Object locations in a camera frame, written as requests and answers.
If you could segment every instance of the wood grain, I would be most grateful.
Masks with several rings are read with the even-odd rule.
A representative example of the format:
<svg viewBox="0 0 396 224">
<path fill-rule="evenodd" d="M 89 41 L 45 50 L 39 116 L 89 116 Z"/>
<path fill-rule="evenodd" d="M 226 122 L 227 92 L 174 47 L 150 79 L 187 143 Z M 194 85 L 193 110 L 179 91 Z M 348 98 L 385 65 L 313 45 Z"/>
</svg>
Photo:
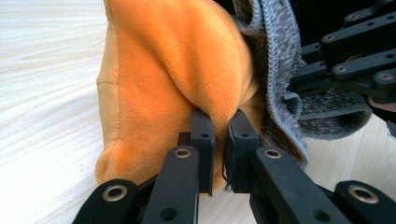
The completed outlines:
<svg viewBox="0 0 396 224">
<path fill-rule="evenodd" d="M 0 223 L 71 223 L 96 188 L 105 36 L 100 0 L 0 2 Z M 356 179 L 396 199 L 396 143 L 382 120 L 307 142 L 320 185 Z M 228 192 L 202 199 L 199 220 L 255 223 L 248 196 Z"/>
</svg>

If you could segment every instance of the orange cloth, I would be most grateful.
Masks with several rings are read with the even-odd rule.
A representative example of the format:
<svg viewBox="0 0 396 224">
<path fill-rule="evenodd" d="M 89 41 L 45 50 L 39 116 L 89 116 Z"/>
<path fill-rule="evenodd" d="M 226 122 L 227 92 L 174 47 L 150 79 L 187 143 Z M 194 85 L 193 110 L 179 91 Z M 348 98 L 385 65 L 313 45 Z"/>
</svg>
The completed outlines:
<svg viewBox="0 0 396 224">
<path fill-rule="evenodd" d="M 140 184 L 157 174 L 191 111 L 215 127 L 214 189 L 228 122 L 237 108 L 257 133 L 263 93 L 251 53 L 233 18 L 211 0 L 105 0 L 106 48 L 97 78 L 105 149 L 99 184 L 122 178 Z"/>
</svg>

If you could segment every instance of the terry cloth fabric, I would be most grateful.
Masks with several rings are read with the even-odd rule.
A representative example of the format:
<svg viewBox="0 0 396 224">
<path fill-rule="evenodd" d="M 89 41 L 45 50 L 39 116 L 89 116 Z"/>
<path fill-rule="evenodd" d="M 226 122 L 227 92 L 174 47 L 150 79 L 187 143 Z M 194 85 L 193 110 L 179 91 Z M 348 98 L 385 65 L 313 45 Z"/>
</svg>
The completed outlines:
<svg viewBox="0 0 396 224">
<path fill-rule="evenodd" d="M 216 136 L 214 186 L 223 186 L 228 123 L 238 108 L 260 131 L 263 94 L 233 17 L 212 0 L 106 0 L 108 27 L 97 78 L 105 148 L 99 184 L 156 175 L 196 107 Z"/>
<path fill-rule="evenodd" d="M 233 0 L 236 21 L 253 51 L 254 63 L 266 87 L 267 105 L 262 141 L 286 149 L 304 166 L 304 137 L 348 136 L 370 118 L 371 109 L 354 92 L 330 90 L 300 98 L 287 91 L 296 70 L 305 65 L 297 21 L 287 0 Z"/>
</svg>

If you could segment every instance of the gray cloth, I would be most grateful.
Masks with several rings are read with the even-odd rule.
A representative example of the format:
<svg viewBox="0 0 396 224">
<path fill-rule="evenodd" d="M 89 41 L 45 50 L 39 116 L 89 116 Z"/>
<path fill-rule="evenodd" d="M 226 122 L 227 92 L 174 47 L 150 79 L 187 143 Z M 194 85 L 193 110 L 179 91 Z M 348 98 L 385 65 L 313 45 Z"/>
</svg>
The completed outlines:
<svg viewBox="0 0 396 224">
<path fill-rule="evenodd" d="M 266 90 L 261 138 L 281 147 L 302 166 L 308 161 L 304 137 L 334 139 L 356 132 L 370 107 L 355 93 L 328 91 L 300 98 L 288 92 L 290 79 L 304 66 L 300 33 L 288 0 L 233 0 L 236 22 L 253 52 Z"/>
</svg>

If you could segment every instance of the tabletop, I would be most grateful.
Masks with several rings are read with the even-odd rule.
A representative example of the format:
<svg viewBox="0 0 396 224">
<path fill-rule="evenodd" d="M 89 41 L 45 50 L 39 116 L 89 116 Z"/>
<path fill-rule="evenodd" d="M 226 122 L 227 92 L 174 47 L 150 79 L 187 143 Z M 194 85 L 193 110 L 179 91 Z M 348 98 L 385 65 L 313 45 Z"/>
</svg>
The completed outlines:
<svg viewBox="0 0 396 224">
<path fill-rule="evenodd" d="M 71 223 L 97 187 L 105 37 L 101 0 L 0 2 L 0 223 Z M 396 199 L 396 141 L 383 120 L 306 142 L 317 184 L 359 180 Z M 248 195 L 203 198 L 199 223 L 255 223 Z"/>
</svg>

